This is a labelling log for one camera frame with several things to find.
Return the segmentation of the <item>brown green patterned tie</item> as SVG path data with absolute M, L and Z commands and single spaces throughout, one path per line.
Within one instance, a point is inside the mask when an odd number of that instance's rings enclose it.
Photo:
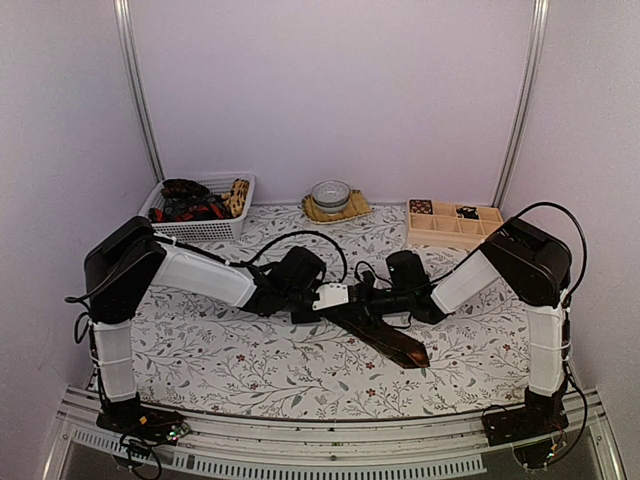
M 424 344 L 386 324 L 368 307 L 338 306 L 320 316 L 355 336 L 382 356 L 404 369 L 428 368 L 430 360 Z

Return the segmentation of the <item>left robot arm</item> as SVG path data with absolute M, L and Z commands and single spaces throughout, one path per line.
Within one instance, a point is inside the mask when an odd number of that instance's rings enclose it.
M 348 303 L 348 288 L 325 283 L 326 265 L 294 246 L 276 262 L 233 262 L 157 233 L 140 216 L 127 221 L 84 260 L 85 294 L 68 298 L 85 306 L 90 351 L 99 377 L 104 427 L 128 434 L 166 428 L 181 420 L 141 404 L 133 372 L 131 325 L 152 287 L 202 295 L 269 317 L 288 312 L 304 321 Z

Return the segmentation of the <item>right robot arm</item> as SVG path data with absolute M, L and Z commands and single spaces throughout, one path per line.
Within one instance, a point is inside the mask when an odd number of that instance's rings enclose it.
M 529 381 L 524 404 L 491 408 L 482 423 L 490 445 L 561 431 L 568 425 L 562 399 L 575 384 L 570 372 L 569 310 L 579 286 L 571 276 L 572 253 L 553 235 L 509 218 L 448 273 L 431 279 L 417 254 L 402 250 L 386 260 L 391 285 L 364 280 L 349 290 L 343 329 L 404 368 L 428 364 L 424 346 L 383 320 L 409 312 L 436 324 L 498 280 L 524 304 L 529 332 Z

